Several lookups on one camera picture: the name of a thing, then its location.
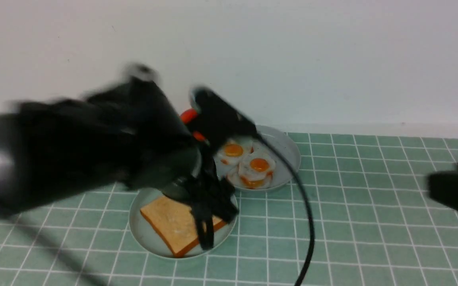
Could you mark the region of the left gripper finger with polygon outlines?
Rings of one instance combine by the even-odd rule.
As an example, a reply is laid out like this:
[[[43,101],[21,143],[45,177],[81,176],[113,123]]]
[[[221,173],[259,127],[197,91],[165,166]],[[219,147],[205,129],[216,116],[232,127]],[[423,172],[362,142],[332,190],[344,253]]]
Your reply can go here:
[[[191,215],[198,236],[199,244],[203,251],[211,250],[214,247],[214,226],[213,214],[209,207],[203,203],[194,203],[191,206]]]

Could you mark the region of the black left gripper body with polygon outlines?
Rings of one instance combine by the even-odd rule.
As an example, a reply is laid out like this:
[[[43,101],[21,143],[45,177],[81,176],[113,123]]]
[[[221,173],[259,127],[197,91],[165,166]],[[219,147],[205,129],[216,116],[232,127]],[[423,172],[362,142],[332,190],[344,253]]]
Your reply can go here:
[[[227,178],[218,176],[212,154],[202,151],[195,170],[196,174],[178,178],[161,192],[169,199],[232,222],[239,214],[232,201],[236,189]]]

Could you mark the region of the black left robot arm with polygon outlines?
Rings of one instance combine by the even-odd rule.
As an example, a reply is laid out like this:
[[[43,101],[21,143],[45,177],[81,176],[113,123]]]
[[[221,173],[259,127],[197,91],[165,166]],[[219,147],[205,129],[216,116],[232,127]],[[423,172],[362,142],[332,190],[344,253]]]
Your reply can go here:
[[[124,82],[81,99],[22,101],[0,114],[0,218],[118,182],[155,188],[191,207],[204,250],[214,246],[213,216],[239,211],[234,188],[218,179],[207,148],[188,131],[142,64]]]

